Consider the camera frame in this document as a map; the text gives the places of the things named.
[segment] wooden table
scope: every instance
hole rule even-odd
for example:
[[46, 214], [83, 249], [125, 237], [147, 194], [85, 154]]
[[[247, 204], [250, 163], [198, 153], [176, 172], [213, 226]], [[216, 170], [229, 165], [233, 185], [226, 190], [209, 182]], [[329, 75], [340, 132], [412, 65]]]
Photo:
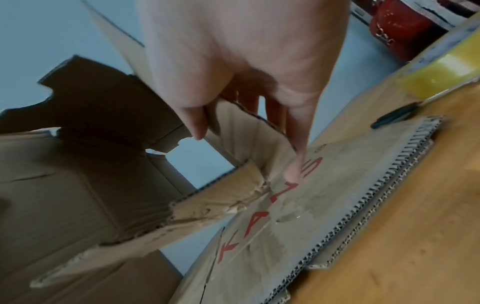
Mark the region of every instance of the wooden table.
[[[353, 100], [314, 143], [368, 132], [412, 102], [398, 75]], [[291, 304], [480, 303], [480, 84], [419, 115], [448, 117], [434, 148], [329, 270], [295, 280]]]

